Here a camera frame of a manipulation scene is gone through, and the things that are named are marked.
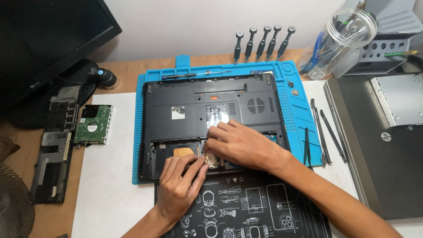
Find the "green circuit board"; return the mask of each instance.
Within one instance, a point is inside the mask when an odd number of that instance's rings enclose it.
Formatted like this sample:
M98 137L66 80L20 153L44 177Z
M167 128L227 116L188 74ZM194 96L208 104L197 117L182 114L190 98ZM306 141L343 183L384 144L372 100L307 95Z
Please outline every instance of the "green circuit board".
M76 144L106 144L113 106L85 105L78 123Z

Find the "clear plastic jar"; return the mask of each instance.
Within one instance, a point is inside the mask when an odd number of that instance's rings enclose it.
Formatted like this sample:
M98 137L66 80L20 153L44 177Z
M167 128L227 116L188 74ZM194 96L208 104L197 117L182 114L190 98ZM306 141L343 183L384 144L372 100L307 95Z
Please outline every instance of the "clear plastic jar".
M376 32L376 21L368 12L358 8L338 10L313 44L304 49L297 63L299 74L311 80L322 79L333 73L341 60L358 54Z

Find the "white wall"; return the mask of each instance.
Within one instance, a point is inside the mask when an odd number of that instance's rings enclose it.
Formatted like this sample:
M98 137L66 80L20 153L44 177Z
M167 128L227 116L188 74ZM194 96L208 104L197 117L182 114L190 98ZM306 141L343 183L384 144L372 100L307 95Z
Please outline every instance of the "white wall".
M344 0L104 0L122 33L88 58L96 62L233 53L235 33L244 32L242 52L256 26L253 51L265 25L282 26L278 49L293 25L289 49L308 46ZM267 43L273 30L267 37Z

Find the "right hand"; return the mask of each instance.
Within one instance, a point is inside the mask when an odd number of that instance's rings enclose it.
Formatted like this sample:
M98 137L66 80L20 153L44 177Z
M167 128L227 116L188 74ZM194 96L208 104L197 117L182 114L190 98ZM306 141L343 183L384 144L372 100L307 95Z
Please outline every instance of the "right hand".
M207 133L204 151L232 163L271 173L292 154L259 132L234 120L219 122Z

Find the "left hand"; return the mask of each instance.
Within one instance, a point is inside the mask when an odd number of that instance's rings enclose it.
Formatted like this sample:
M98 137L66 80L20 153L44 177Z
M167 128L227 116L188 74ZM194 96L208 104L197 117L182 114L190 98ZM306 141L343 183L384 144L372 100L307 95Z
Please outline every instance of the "left hand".
M182 177L186 165L197 160ZM155 207L160 217L172 228L176 222L188 211L192 202L206 178L209 168L205 164L206 158L190 154L183 157L173 156L166 159L165 167L160 176L159 192Z

